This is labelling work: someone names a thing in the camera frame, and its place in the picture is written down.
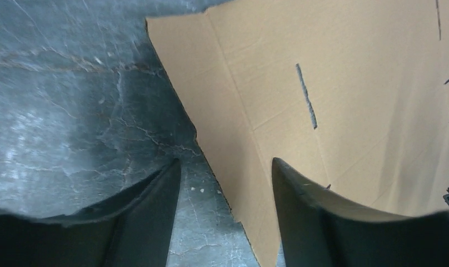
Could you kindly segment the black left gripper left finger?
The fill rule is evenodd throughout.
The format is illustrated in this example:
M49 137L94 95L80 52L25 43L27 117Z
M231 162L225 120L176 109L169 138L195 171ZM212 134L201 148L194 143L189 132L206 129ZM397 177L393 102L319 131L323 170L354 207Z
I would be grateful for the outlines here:
M70 215L0 209L0 266L165 266L181 185L174 159Z

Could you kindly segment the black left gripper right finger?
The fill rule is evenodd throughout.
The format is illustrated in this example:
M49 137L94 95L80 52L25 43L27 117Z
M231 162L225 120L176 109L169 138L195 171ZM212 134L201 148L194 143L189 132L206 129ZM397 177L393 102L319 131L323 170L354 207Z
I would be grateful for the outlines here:
M449 266L449 210L409 217L351 201L272 161L287 266Z

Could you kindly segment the brown cardboard box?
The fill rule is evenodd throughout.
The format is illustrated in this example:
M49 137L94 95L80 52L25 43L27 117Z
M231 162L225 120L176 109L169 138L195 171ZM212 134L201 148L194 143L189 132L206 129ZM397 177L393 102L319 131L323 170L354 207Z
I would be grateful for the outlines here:
M449 187L449 1L230 1L147 32L260 266L280 248L279 157L414 216Z

